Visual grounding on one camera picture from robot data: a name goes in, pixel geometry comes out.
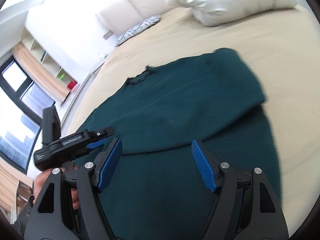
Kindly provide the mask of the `dark green knit sweater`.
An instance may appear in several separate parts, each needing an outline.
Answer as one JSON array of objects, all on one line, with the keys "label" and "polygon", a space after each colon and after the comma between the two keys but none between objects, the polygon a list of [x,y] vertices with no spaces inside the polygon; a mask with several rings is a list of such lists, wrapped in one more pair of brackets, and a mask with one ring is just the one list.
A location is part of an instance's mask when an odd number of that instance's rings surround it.
[{"label": "dark green knit sweater", "polygon": [[281,195],[278,156],[254,74],[229,48],[147,67],[81,129],[112,126],[123,154],[100,195],[122,239],[196,239],[215,201],[191,154],[199,138],[234,168],[260,167]]}]

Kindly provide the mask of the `dark framed window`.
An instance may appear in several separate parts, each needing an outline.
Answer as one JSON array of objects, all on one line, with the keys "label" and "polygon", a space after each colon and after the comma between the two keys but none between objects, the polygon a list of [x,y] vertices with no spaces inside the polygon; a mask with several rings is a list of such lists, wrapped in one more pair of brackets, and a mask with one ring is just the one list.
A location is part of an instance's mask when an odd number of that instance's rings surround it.
[{"label": "dark framed window", "polygon": [[13,56],[1,63],[1,157],[24,174],[42,129],[42,112],[53,105]]}]

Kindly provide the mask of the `red storage box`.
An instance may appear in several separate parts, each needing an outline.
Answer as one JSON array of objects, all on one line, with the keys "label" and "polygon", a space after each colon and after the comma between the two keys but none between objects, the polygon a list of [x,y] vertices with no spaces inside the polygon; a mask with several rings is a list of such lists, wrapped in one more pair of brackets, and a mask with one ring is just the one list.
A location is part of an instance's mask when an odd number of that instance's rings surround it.
[{"label": "red storage box", "polygon": [[75,86],[77,85],[77,82],[75,80],[72,80],[69,82],[69,84],[67,85],[67,88],[69,90],[72,90]]}]

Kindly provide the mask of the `beige curtain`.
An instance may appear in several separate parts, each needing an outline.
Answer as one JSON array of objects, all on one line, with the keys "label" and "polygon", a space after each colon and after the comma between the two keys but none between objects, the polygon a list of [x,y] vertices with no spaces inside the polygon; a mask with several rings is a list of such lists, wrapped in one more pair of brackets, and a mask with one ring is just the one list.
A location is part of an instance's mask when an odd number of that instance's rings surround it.
[{"label": "beige curtain", "polygon": [[22,69],[55,101],[63,103],[70,90],[48,72],[42,64],[30,53],[22,42],[16,44],[12,53]]}]

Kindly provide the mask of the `white open shelf unit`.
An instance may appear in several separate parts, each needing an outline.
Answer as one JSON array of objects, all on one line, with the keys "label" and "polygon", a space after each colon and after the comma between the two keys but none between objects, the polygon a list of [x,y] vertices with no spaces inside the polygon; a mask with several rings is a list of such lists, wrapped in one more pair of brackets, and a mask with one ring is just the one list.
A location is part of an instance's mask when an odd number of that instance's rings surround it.
[{"label": "white open shelf unit", "polygon": [[59,83],[63,84],[67,88],[70,81],[74,80],[62,67],[57,63],[53,57],[46,51],[43,46],[40,45],[38,40],[31,35],[31,33],[23,28],[21,41],[24,46],[29,50],[31,55],[39,61],[40,65],[55,77]]}]

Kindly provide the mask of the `cream padded headboard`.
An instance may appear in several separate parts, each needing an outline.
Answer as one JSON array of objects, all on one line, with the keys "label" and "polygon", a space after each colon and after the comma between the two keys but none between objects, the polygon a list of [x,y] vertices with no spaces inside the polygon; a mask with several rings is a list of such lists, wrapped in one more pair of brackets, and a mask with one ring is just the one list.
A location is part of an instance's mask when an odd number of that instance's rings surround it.
[{"label": "cream padded headboard", "polygon": [[73,79],[83,82],[122,33],[170,10],[165,0],[44,0],[26,28]]}]

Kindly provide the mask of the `zebra print pillow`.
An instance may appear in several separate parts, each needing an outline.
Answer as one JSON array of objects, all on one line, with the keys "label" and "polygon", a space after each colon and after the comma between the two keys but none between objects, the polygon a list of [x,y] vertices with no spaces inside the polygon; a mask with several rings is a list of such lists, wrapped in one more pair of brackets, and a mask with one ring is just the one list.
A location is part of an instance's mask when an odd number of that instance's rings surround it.
[{"label": "zebra print pillow", "polygon": [[121,46],[123,43],[125,43],[129,39],[141,34],[142,32],[156,25],[157,23],[160,22],[160,20],[161,20],[161,15],[155,15],[145,19],[143,22],[135,25],[134,27],[130,28],[125,33],[120,35],[114,46],[115,47]]}]

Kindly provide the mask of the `beige bed sheet mattress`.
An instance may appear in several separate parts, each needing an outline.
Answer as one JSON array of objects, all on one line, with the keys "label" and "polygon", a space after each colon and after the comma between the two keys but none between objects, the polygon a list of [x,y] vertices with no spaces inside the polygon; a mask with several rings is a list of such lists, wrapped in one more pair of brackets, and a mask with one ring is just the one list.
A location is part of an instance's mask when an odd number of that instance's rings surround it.
[{"label": "beige bed sheet mattress", "polygon": [[127,79],[147,67],[181,58],[236,51],[263,90],[280,172],[277,196],[289,234],[303,224],[319,197],[319,25],[302,7],[266,12],[204,27],[189,9],[173,9],[155,26],[108,55],[69,127],[82,130],[87,117]]}]

